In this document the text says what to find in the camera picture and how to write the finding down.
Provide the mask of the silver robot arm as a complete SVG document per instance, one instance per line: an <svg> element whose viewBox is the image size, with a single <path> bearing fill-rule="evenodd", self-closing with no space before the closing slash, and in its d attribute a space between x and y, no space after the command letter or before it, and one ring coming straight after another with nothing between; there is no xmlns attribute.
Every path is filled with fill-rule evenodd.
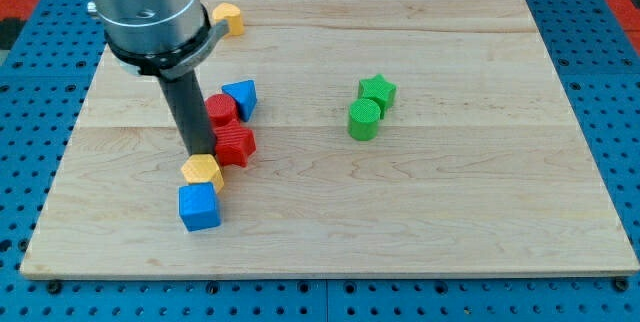
<svg viewBox="0 0 640 322"><path fill-rule="evenodd" d="M107 43L141 75L174 80L192 72L230 32L200 0L92 0Z"/></svg>

